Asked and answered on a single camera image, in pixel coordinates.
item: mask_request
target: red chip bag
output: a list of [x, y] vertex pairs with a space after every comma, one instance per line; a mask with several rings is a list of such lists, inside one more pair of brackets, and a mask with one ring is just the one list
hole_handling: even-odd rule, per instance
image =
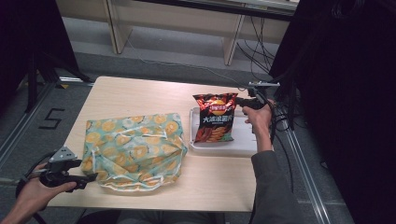
[[193, 95], [200, 107], [200, 125], [194, 142], [233, 141], [233, 112], [238, 93]]

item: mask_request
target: cloth bag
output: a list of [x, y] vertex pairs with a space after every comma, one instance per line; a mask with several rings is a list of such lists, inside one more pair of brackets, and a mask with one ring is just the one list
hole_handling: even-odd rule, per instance
[[177, 113], [88, 120], [80, 168], [102, 187], [148, 191], [178, 179], [187, 151]]

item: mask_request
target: white tray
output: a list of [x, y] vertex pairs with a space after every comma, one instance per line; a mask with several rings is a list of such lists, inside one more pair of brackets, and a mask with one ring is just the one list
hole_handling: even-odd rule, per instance
[[235, 110], [231, 142], [194, 143], [199, 127], [199, 107], [190, 111], [191, 136], [190, 146], [194, 152], [220, 156], [252, 156], [257, 152], [256, 136], [252, 133], [251, 125], [246, 124], [247, 117], [241, 110]]

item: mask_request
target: human hand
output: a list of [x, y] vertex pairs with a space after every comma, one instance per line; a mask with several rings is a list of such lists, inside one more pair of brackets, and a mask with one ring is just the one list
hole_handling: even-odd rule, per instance
[[[38, 165], [35, 169], [42, 169], [44, 165]], [[1, 223], [27, 222], [34, 213], [45, 208], [56, 195], [73, 189], [76, 184], [76, 182], [68, 182], [55, 188], [48, 188], [40, 182], [38, 177], [31, 178], [23, 187], [11, 211]]]
[[272, 150], [272, 144], [269, 137], [269, 126], [272, 117], [270, 106], [267, 104], [259, 110], [244, 106], [242, 108], [242, 112], [247, 115], [245, 123], [250, 123], [253, 126], [253, 132], [255, 133], [257, 140], [257, 150]]

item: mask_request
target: wooden table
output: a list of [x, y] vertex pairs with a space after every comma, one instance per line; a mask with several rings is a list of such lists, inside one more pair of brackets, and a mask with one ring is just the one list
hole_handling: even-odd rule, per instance
[[[65, 144], [82, 158], [85, 125], [88, 119], [111, 119], [157, 113], [181, 116], [186, 146], [190, 141], [190, 110], [197, 107], [198, 93], [238, 92], [237, 88], [99, 77], [78, 115]], [[71, 175], [83, 175], [79, 168]], [[49, 206], [73, 206], [121, 209], [160, 209], [213, 212], [250, 212], [255, 177], [250, 158], [209, 157], [189, 150], [176, 183], [152, 192], [119, 193], [96, 182], [73, 193], [62, 193]]]

